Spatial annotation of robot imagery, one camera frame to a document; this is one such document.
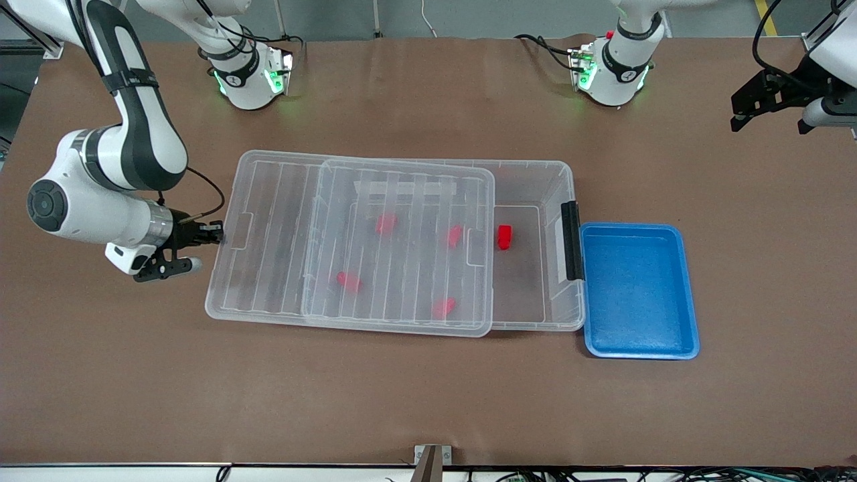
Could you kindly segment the metal table edge bracket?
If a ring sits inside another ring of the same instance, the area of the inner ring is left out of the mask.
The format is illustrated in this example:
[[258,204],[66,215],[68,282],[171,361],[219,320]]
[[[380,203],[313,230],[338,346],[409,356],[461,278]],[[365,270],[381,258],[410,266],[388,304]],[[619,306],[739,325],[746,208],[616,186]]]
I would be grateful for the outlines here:
[[416,445],[410,482],[442,482],[444,467],[452,466],[452,445]]

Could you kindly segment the clear plastic storage box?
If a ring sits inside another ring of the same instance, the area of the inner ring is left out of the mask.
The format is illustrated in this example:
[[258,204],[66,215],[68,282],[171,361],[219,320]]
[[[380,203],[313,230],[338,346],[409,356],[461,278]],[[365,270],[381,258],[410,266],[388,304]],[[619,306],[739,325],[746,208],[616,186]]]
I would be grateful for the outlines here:
[[[576,200],[560,161],[356,159],[319,168],[304,256],[301,312],[315,326],[481,337],[490,330],[575,331],[584,282],[566,279],[561,204]],[[392,237],[377,217],[398,217]],[[447,247],[462,225],[459,247]],[[514,229],[497,248],[499,224]],[[362,280],[343,290],[340,271]],[[450,319],[432,317],[454,298]]]

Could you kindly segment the aluminium frame profile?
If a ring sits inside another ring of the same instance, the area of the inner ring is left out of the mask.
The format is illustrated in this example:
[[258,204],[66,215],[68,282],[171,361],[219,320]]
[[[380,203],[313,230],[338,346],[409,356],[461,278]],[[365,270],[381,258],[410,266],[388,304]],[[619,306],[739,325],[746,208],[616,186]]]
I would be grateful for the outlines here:
[[838,23],[838,18],[838,13],[827,13],[811,30],[803,31],[801,33],[801,40],[804,51],[810,52],[811,49],[814,49],[814,46],[817,46],[820,41],[824,40]]
[[59,59],[63,51],[64,41],[33,29],[18,18],[8,17],[0,11],[0,55]]

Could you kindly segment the clear plastic box lid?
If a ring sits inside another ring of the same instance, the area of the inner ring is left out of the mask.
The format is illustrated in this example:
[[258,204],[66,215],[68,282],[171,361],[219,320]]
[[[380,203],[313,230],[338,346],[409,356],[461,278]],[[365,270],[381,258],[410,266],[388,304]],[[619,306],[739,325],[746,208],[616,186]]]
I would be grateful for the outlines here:
[[320,327],[301,312],[303,269],[319,168],[330,157],[345,156],[241,156],[206,294],[210,317]]

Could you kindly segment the blue plastic tray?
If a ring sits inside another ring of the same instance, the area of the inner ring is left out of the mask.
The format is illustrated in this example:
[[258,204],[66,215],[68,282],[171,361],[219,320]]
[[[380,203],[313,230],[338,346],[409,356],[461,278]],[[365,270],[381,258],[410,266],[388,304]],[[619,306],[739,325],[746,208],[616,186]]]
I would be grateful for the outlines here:
[[580,235],[589,353],[695,359],[700,339],[682,233],[667,224],[590,222]]

